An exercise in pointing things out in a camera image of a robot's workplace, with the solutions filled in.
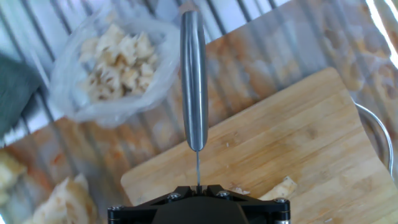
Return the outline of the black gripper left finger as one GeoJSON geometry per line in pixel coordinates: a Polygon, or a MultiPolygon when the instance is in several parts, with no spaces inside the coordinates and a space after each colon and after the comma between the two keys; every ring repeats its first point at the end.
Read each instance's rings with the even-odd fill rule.
{"type": "Polygon", "coordinates": [[[115,205],[108,208],[108,224],[151,223],[158,209],[178,200],[196,196],[198,186],[177,187],[173,192],[157,197],[143,204],[128,207],[115,205]]]}

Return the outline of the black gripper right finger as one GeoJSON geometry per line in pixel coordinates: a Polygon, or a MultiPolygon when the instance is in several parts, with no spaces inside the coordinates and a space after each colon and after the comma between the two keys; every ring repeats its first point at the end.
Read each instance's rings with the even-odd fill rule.
{"type": "Polygon", "coordinates": [[[290,202],[285,198],[259,200],[222,188],[200,187],[202,223],[290,223],[290,202]]]}

